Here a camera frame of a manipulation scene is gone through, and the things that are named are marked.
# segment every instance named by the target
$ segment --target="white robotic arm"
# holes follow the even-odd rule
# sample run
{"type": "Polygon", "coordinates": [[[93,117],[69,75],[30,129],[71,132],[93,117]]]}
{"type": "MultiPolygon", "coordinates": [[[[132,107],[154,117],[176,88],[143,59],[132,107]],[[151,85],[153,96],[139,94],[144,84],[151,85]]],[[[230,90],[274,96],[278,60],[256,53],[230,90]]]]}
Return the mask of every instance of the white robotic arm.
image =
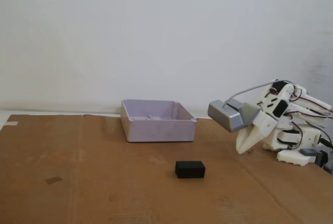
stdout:
{"type": "MultiPolygon", "coordinates": [[[[252,122],[244,124],[245,128],[240,130],[236,141],[237,152],[242,154],[263,140],[264,149],[279,151],[278,160],[302,166],[315,162],[316,156],[321,153],[311,155],[307,149],[316,147],[322,138],[320,129],[313,125],[325,128],[328,118],[331,118],[332,107],[309,96],[306,89],[299,85],[285,81],[272,83],[265,88],[258,103],[260,110],[252,122]],[[298,125],[292,121],[293,117],[305,120],[310,125],[298,125]]],[[[228,106],[242,113],[240,117],[244,119],[241,107],[235,107],[234,102],[228,106]]],[[[221,109],[216,107],[215,101],[210,104],[209,115],[233,132],[237,128],[229,125],[234,124],[236,118],[226,110],[225,104],[221,109]],[[228,124],[221,122],[216,112],[223,114],[229,120],[228,124]]]]}

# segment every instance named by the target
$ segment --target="black block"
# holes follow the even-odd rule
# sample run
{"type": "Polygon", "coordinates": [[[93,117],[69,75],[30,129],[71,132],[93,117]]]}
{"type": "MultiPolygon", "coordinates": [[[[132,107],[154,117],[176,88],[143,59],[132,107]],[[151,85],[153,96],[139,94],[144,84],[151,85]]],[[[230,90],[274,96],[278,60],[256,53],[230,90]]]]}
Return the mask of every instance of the black block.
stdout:
{"type": "Polygon", "coordinates": [[[176,161],[178,178],[203,178],[206,167],[201,161],[176,161]]]}

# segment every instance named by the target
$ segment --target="cardboard surface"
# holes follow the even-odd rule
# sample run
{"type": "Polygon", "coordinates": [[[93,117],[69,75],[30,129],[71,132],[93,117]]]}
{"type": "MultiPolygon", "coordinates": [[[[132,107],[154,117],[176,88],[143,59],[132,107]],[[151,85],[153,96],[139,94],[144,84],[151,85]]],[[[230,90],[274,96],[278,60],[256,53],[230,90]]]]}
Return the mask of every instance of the cardboard surface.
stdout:
{"type": "Polygon", "coordinates": [[[193,143],[128,143],[120,118],[11,116],[0,131],[0,223],[332,223],[333,177],[280,163],[199,119],[193,143]],[[178,179],[201,160],[204,179],[178,179]]]}

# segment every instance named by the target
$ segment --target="white plastic box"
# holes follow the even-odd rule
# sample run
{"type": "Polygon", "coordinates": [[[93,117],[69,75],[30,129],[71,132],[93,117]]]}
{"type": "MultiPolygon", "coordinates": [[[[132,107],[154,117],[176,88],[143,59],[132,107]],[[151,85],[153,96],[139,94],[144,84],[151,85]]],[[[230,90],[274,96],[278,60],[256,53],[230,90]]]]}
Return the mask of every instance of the white plastic box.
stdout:
{"type": "Polygon", "coordinates": [[[128,142],[191,142],[197,119],[173,101],[123,100],[121,122],[128,142]]]}

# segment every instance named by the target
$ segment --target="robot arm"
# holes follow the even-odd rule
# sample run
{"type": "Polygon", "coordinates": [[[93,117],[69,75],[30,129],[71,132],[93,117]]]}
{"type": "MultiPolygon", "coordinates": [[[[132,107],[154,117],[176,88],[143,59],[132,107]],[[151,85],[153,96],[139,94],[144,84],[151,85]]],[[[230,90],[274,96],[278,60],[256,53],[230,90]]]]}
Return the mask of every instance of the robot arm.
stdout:
{"type": "Polygon", "coordinates": [[[229,132],[240,130],[236,150],[243,153],[260,140],[271,150],[311,148],[321,132],[309,125],[292,122],[297,117],[320,127],[327,126],[332,107],[307,94],[305,88],[285,81],[272,82],[265,88],[257,111],[236,100],[210,104],[208,115],[229,132]]]}

